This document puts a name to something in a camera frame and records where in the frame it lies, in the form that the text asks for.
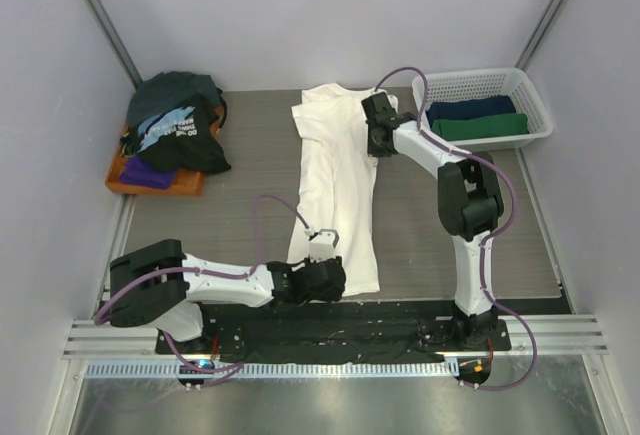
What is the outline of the white t shirt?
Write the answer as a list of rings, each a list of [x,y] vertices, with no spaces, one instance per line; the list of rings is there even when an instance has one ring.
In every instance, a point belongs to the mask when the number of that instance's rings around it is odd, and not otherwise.
[[[311,227],[338,233],[346,297],[380,290],[372,235],[378,159],[367,151],[362,107],[372,94],[329,83],[302,91],[291,108],[302,141],[297,211]]]

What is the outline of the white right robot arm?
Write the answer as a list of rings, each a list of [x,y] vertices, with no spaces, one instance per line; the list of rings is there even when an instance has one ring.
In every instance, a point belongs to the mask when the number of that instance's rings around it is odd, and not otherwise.
[[[365,98],[362,107],[369,155],[404,155],[437,181],[437,213],[452,237],[456,264],[450,339],[462,349],[475,349],[498,320],[491,250],[504,203],[493,161],[420,128],[410,114],[398,113],[383,92]]]

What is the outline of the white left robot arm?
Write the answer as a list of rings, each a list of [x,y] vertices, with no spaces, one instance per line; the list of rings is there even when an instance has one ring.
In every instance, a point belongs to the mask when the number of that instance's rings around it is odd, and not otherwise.
[[[110,263],[110,297],[95,323],[153,327],[190,353],[203,353],[213,340],[205,323],[208,304],[261,308],[339,301],[346,273],[335,244],[317,235],[310,248],[311,254],[297,263],[245,267],[203,260],[185,253],[178,240],[162,240]]]

